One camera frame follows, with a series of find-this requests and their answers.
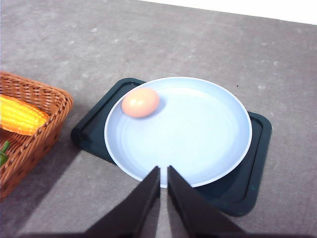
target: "basket rim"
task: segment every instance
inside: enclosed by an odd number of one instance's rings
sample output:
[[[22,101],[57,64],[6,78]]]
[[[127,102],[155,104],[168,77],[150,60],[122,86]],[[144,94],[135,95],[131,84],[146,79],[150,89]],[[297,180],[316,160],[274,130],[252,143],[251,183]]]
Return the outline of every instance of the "basket rim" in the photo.
[[[45,134],[48,135],[51,133],[55,128],[57,128],[63,121],[66,119],[67,115],[71,111],[73,107],[73,98],[72,96],[65,90],[47,85],[45,83],[26,78],[14,73],[0,71],[1,80],[5,76],[13,77],[21,81],[25,81],[27,83],[40,86],[44,89],[50,89],[57,94],[60,94],[63,97],[63,102],[61,103],[60,107],[57,109],[55,113],[50,115],[48,120],[45,124],[40,126],[37,131],[27,138],[23,144],[11,155],[14,159],[11,163],[5,163],[2,168],[0,169],[0,186],[2,187],[5,183],[7,183],[12,174],[14,174],[17,169],[19,169],[23,162],[36,150],[37,146],[41,143],[41,139],[45,137]]]

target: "white plate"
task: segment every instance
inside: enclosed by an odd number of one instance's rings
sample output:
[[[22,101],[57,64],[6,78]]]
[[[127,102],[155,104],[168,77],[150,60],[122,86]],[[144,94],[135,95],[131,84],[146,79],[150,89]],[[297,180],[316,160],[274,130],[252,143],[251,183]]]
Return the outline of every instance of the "white plate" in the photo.
[[[105,124],[105,142],[114,162],[142,181],[154,166],[166,187],[169,165],[192,186],[213,182],[231,172],[246,155],[252,137],[250,117],[228,90],[209,81],[170,77],[138,88],[156,90],[157,110],[145,118],[113,106]]]

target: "white wall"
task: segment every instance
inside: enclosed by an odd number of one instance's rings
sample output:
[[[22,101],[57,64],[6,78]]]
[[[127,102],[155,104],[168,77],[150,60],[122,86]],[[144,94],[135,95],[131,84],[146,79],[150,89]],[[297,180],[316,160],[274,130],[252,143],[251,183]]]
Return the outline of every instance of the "white wall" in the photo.
[[[317,25],[317,0],[143,0]]]

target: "green vegetable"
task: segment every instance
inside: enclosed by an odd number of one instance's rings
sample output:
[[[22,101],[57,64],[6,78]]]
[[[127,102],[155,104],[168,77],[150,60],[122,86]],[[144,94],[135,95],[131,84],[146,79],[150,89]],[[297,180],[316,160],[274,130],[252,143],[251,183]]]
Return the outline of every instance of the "green vegetable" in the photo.
[[[5,152],[9,146],[10,142],[6,141],[3,145],[3,148],[0,150],[0,166],[2,166],[8,160],[8,156],[5,154]]]

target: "table surface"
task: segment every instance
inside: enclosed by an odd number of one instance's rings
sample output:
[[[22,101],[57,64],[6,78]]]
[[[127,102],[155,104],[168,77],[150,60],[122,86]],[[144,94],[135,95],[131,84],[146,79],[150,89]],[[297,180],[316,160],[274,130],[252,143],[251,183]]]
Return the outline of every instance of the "table surface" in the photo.
[[[135,0],[1,1],[1,69],[74,99],[56,146],[1,203],[1,237],[83,232],[139,183],[76,148],[70,132],[121,78],[191,76],[272,123],[250,233],[317,235],[317,27]],[[156,237],[185,237],[166,189]]]

